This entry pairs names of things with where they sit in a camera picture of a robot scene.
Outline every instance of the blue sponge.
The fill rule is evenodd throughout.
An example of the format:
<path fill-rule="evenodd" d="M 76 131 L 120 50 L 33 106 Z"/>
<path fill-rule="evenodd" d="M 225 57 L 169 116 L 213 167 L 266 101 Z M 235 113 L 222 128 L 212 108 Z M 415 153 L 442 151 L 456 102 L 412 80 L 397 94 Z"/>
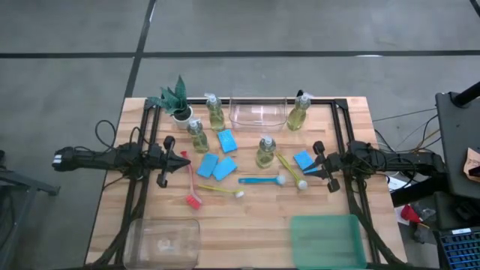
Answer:
<path fill-rule="evenodd" d="M 301 171 L 303 171 L 303 169 L 305 169 L 306 167 L 309 167 L 314 162 L 314 160 L 312 160 L 310 155 L 305 150 L 294 155 L 293 158 L 295 158 L 295 161 L 297 162 Z M 309 169 L 308 171 L 304 171 L 303 173 L 315 172 L 317 170 L 318 170 L 317 168 L 313 168 L 313 169 Z"/>
<path fill-rule="evenodd" d="M 233 139 L 231 130 L 224 130 L 218 133 L 218 139 L 222 145 L 223 153 L 228 153 L 237 149 L 235 139 Z"/>
<path fill-rule="evenodd" d="M 237 164 L 233 161 L 231 157 L 225 157 L 215 169 L 213 170 L 213 176 L 217 181 L 222 181 L 226 176 L 233 172 L 237 168 Z"/>
<path fill-rule="evenodd" d="M 196 174 L 203 177 L 210 177 L 217 166 L 218 156 L 216 154 L 206 153 L 203 157 L 202 164 L 196 171 Z"/>

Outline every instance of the white brush head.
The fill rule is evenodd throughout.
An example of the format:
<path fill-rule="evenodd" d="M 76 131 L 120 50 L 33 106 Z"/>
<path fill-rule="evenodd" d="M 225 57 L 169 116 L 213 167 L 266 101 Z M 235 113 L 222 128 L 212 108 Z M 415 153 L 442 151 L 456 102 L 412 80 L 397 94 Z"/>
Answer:
<path fill-rule="evenodd" d="M 277 176 L 277 185 L 285 185 L 286 181 L 287 180 L 285 179 L 285 175 Z"/>
<path fill-rule="evenodd" d="M 235 192 L 235 198 L 242 198 L 245 195 L 243 190 Z"/>
<path fill-rule="evenodd" d="M 300 180 L 298 181 L 298 189 L 301 190 L 301 191 L 304 191 L 308 188 L 308 184 L 305 180 Z"/>

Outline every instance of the glass bottle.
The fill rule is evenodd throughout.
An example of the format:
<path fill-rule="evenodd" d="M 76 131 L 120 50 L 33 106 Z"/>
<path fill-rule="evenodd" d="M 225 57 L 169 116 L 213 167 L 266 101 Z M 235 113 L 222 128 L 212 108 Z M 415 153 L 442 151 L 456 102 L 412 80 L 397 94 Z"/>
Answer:
<path fill-rule="evenodd" d="M 214 132 L 219 132 L 225 129 L 224 112 L 222 111 L 222 100 L 217 98 L 214 94 L 205 93 L 207 100 L 207 108 L 210 114 L 210 125 Z"/>
<path fill-rule="evenodd" d="M 307 117 L 307 109 L 311 105 L 310 99 L 313 97 L 311 94 L 304 93 L 295 99 L 295 108 L 292 109 L 286 120 L 286 126 L 291 131 L 296 131 L 302 127 Z"/>
<path fill-rule="evenodd" d="M 260 140 L 259 148 L 256 152 L 256 165 L 260 168 L 270 167 L 276 148 L 277 145 L 275 141 L 270 136 L 264 136 Z"/>
<path fill-rule="evenodd" d="M 193 148 L 197 153 L 206 153 L 209 151 L 209 142 L 203 132 L 203 125 L 198 118 L 192 118 L 188 122 L 187 132 L 191 135 Z"/>

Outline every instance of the white pot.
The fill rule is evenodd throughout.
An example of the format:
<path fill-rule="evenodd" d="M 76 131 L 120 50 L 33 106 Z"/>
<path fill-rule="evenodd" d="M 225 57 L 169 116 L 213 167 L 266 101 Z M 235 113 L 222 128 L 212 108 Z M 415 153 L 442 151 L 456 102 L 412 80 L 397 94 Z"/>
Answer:
<path fill-rule="evenodd" d="M 180 129 L 187 129 L 187 126 L 188 126 L 188 121 L 194 117 L 194 108 L 192 108 L 191 106 L 189 106 L 190 108 L 190 111 L 191 111 L 191 114 L 190 114 L 190 117 L 188 117 L 187 119 L 185 120 L 177 120 L 177 118 L 175 118 L 174 115 L 172 115 L 172 118 L 173 118 L 173 121 L 175 122 L 175 124 L 177 124 L 177 127 L 180 128 Z"/>

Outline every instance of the blue brush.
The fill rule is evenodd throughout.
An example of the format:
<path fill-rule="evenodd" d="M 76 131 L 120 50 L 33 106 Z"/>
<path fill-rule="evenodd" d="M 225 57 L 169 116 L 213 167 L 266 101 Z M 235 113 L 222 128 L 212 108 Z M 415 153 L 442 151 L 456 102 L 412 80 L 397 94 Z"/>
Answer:
<path fill-rule="evenodd" d="M 286 180 L 285 176 L 279 175 L 275 178 L 239 178 L 238 183 L 241 184 L 258 184 L 258 183 L 266 183 L 266 182 L 274 182 L 277 185 L 284 185 Z"/>

